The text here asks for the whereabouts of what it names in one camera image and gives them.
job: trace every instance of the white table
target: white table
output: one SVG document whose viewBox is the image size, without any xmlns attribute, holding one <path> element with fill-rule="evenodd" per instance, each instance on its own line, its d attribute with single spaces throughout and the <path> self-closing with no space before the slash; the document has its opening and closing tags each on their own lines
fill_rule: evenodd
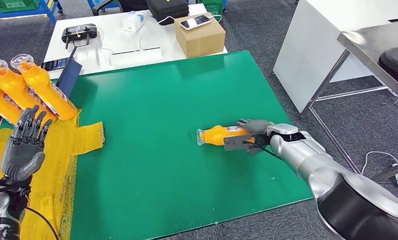
<svg viewBox="0 0 398 240">
<path fill-rule="evenodd" d="M 273 69 L 298 111 L 303 115 L 308 110 L 325 79 L 336 82 L 373 75 L 350 54 L 329 76 L 345 50 L 337 41 L 341 32 L 390 24 L 394 19 L 398 19 L 398 0 L 300 0 Z"/>
<path fill-rule="evenodd" d="M 70 44 L 65 49 L 65 43 L 61 40 L 62 33 L 66 28 L 83 24 L 95 24 L 99 29 L 98 36 L 91 40 L 89 46 L 79 47 L 75 52 L 74 59 L 82 65 L 81 75 L 186 59 L 176 40 L 174 24 L 159 25 L 149 10 L 140 12 L 144 14 L 144 26 L 138 32 L 124 31 L 123 19 L 128 14 L 126 12 L 57 21 L 44 61 L 69 57 L 74 46 Z M 190 16 L 206 12 L 203 4 L 189 5 Z M 139 50 L 140 40 L 142 49 L 161 47 L 162 57 L 149 58 L 146 54 L 117 64 L 110 62 L 111 51 L 120 53 Z M 49 72 L 50 78 L 57 79 L 61 72 L 62 70 Z"/>
</svg>

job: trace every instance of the gray carpet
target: gray carpet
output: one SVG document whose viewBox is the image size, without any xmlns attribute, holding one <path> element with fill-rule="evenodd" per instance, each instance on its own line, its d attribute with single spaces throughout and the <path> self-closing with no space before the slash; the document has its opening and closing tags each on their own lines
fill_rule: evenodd
<svg viewBox="0 0 398 240">
<path fill-rule="evenodd" d="M 61 0 L 69 19 L 91 16 L 86 0 Z M 311 114 L 301 118 L 289 96 L 273 74 L 280 47 L 295 11 L 295 0 L 228 0 L 228 12 L 221 24 L 227 31 L 229 52 L 249 50 L 294 125 L 308 131 L 343 166 L 346 161 L 325 135 Z M 117 12 L 107 10 L 105 14 Z M 19 53 L 30 53 L 39 64 L 52 35 L 47 18 L 30 17 L 0 20 L 0 58 L 10 60 Z M 373 77 L 330 83 L 324 95 L 363 89 L 379 83 Z M 365 93 L 318 102 L 315 109 L 357 166 L 364 164 L 369 151 L 384 151 L 398 158 L 398 103 L 389 91 Z M 366 176 L 373 176 L 392 165 L 388 156 L 369 158 Z M 384 186 L 398 197 L 393 178 Z M 180 233 L 166 240 L 267 240 L 334 239 L 322 226 L 313 201 L 272 209 L 259 214 Z"/>
</svg>

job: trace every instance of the chair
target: chair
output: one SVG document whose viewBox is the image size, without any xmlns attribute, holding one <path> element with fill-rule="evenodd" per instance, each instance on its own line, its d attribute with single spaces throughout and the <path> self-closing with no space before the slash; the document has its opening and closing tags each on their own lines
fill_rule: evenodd
<svg viewBox="0 0 398 240">
<path fill-rule="evenodd" d="M 103 9 L 107 4 L 112 2 L 113 0 L 103 0 L 99 4 L 95 5 L 91 11 L 94 16 L 99 15 L 99 10 Z M 148 10 L 148 4 L 146 0 L 118 0 L 119 9 L 122 13 L 131 12 L 131 11 L 142 11 Z"/>
</svg>

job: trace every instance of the robotic arm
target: robotic arm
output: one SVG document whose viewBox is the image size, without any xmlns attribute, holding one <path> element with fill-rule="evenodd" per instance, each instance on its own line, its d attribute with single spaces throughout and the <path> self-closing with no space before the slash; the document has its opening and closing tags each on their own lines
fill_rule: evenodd
<svg viewBox="0 0 398 240">
<path fill-rule="evenodd" d="M 237 125 L 253 134 L 255 142 L 261 139 L 261 146 L 270 145 L 308 184 L 321 221 L 335 235 L 347 240 L 398 240 L 398 199 L 338 164 L 308 132 L 262 120 L 241 119 Z"/>
<path fill-rule="evenodd" d="M 21 114 L 2 157 L 0 240 L 20 238 L 32 175 L 45 157 L 44 140 L 52 122 L 48 120 L 41 127 L 45 113 L 35 119 L 37 110 L 35 106 Z M 320 219 L 334 234 L 348 240 L 398 240 L 398 199 L 372 180 L 335 162 L 306 131 L 264 120 L 241 119 L 236 124 L 254 137 L 253 143 L 245 142 L 250 136 L 242 137 L 236 146 L 254 154 L 269 145 L 308 184 Z"/>
<path fill-rule="evenodd" d="M 0 167 L 0 240 L 20 239 L 20 225 L 29 203 L 33 174 L 42 166 L 45 137 L 51 120 L 45 112 L 35 119 L 39 106 L 25 109 L 6 142 Z"/>
</svg>

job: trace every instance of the plastic bottle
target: plastic bottle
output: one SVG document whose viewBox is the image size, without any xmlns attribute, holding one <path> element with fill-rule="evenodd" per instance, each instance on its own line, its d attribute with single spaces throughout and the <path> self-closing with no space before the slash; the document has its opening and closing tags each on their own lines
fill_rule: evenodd
<svg viewBox="0 0 398 240">
<path fill-rule="evenodd" d="M 211 129 L 196 131 L 197 144 L 212 144 L 216 146 L 224 146 L 224 138 L 234 137 L 249 134 L 245 129 L 240 126 L 228 126 L 224 127 L 216 125 Z"/>
<path fill-rule="evenodd" d="M 31 90 L 23 79 L 23 76 L 11 71 L 8 64 L 0 59 L 0 88 L 6 93 L 21 109 L 32 108 L 34 105 L 39 106 L 36 117 L 45 111 L 45 120 L 57 119 L 56 116 L 48 109 L 46 104 Z"/>
<path fill-rule="evenodd" d="M 21 72 L 28 86 L 60 120 L 69 120 L 77 115 L 73 103 L 51 81 L 48 72 L 34 63 L 31 55 L 19 54 L 12 58 L 10 65 Z"/>
<path fill-rule="evenodd" d="M 0 88 L 0 116 L 15 125 L 22 112 L 22 109 Z"/>
</svg>

